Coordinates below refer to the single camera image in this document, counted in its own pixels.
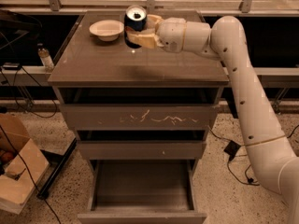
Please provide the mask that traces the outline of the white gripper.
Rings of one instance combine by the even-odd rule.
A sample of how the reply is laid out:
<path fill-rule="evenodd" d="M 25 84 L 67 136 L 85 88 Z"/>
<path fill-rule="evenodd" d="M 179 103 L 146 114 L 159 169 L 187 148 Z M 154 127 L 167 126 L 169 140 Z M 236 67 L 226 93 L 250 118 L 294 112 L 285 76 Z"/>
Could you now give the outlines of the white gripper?
<path fill-rule="evenodd" d="M 147 16 L 146 26 L 148 29 L 141 32 L 127 27 L 125 32 L 128 40 L 147 49 L 163 48 L 167 52 L 174 53 L 181 51 L 202 53 L 208 45 L 211 32 L 207 23 L 185 21 L 182 18 L 163 21 L 161 16 L 154 14 Z"/>

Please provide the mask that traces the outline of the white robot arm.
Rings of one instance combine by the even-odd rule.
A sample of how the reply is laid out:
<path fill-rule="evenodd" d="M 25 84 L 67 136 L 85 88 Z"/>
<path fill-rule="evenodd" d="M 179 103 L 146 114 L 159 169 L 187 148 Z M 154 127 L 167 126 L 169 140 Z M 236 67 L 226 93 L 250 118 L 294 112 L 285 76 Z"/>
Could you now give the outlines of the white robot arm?
<path fill-rule="evenodd" d="M 124 24 L 127 39 L 143 48 L 188 51 L 224 63 L 253 173 L 262 187 L 289 206 L 288 224 L 299 224 L 299 157 L 251 65 L 241 22 L 224 16 L 208 25 L 149 14 L 135 15 Z"/>

